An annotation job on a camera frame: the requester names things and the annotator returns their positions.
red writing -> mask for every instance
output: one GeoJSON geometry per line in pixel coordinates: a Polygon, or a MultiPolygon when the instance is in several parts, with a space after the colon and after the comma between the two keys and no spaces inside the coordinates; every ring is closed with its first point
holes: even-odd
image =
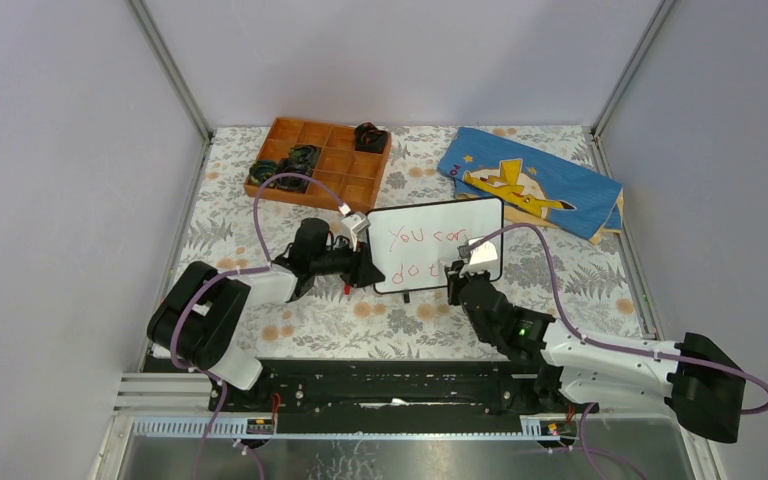
{"type": "MultiPolygon", "coordinates": [[[[422,228],[418,230],[411,229],[410,235],[408,235],[407,233],[402,233],[404,229],[405,227],[402,226],[401,228],[399,228],[399,231],[397,232],[393,232],[392,230],[389,230],[389,229],[387,230],[388,232],[390,232],[390,235],[393,236],[393,240],[390,242],[391,252],[393,251],[393,248],[399,243],[399,241],[401,241],[401,243],[411,243],[411,242],[423,243],[426,241],[424,229],[422,228]]],[[[437,230],[431,235],[431,237],[433,237],[434,240],[437,240],[438,242],[442,242],[444,238],[450,242],[460,242],[462,240],[466,240],[467,233],[466,233],[466,229],[463,229],[463,228],[458,231],[449,232],[449,233],[445,233],[441,230],[437,230]]]]}
{"type": "MultiPolygon", "coordinates": [[[[440,273],[435,273],[435,269],[437,268],[437,264],[432,263],[428,266],[428,273],[430,276],[437,278],[440,276],[440,273]]],[[[408,275],[411,277],[415,277],[419,275],[420,270],[419,267],[416,265],[411,265],[408,267],[408,275]]],[[[392,277],[390,277],[390,281],[393,282],[395,285],[399,285],[405,281],[405,264],[400,263],[399,264],[399,271],[394,273],[392,277]]]]}

blue fabric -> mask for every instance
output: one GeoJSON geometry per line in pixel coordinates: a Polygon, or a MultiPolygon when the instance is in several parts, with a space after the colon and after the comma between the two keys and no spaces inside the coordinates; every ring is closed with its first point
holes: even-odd
{"type": "Polygon", "coordinates": [[[603,225],[622,228],[616,205],[622,191],[618,182],[487,132],[458,129],[438,170],[457,180],[455,194],[499,196],[585,239],[603,225]]]}

wooden tray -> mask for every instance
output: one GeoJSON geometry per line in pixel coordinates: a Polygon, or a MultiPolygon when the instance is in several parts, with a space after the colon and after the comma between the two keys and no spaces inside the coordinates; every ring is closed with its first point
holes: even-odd
{"type": "MultiPolygon", "coordinates": [[[[269,129],[257,159],[268,158],[277,162],[287,157],[290,149],[295,146],[321,147],[313,178],[333,190],[353,211],[367,213],[375,206],[378,197],[378,187],[390,155],[392,136],[387,135],[387,145],[380,154],[357,152],[354,150],[354,130],[354,127],[343,125],[278,117],[269,129]]],[[[247,177],[243,188],[248,196],[254,197],[259,186],[252,185],[251,178],[247,177]]],[[[312,183],[304,193],[267,187],[260,198],[337,210],[334,199],[312,183]]]]}

white wall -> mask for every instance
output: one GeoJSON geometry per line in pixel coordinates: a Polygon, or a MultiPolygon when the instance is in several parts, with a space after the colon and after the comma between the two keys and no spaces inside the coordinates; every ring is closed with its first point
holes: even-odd
{"type": "Polygon", "coordinates": [[[658,0],[149,0],[212,126],[595,122],[658,0]]]}
{"type": "Polygon", "coordinates": [[[125,2],[0,0],[0,480],[89,471],[200,143],[125,2]]]}
{"type": "MultiPolygon", "coordinates": [[[[768,381],[768,5],[682,2],[604,136],[656,307],[768,381]]],[[[747,386],[746,406],[764,395],[747,386]]],[[[768,413],[722,446],[768,478],[768,413]]]]}

floral pattern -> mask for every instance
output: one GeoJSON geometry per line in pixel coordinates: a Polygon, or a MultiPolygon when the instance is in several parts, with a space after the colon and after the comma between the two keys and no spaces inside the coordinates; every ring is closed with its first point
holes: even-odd
{"type": "MultiPolygon", "coordinates": [[[[481,127],[593,168],[581,127],[481,127]]],[[[453,186],[435,170],[457,127],[389,127],[390,158],[377,207],[449,200],[453,186]]],[[[202,260],[219,268],[264,264],[252,223],[252,199],[242,185],[268,128],[217,130],[179,258],[176,278],[202,260]]],[[[280,254],[299,222],[319,217],[336,226],[334,211],[263,201],[259,218],[270,253],[280,254]]],[[[561,299],[573,323],[623,335],[640,334],[640,320],[620,258],[618,238],[592,245],[558,229],[544,229],[558,271],[561,299]]],[[[506,234],[505,266],[496,287],[517,305],[557,315],[543,250],[527,230],[506,234]]],[[[478,342],[460,309],[442,289],[379,295],[372,288],[343,292],[339,278],[318,278],[305,297],[243,313],[236,342],[259,357],[496,359],[478,342]]]]}

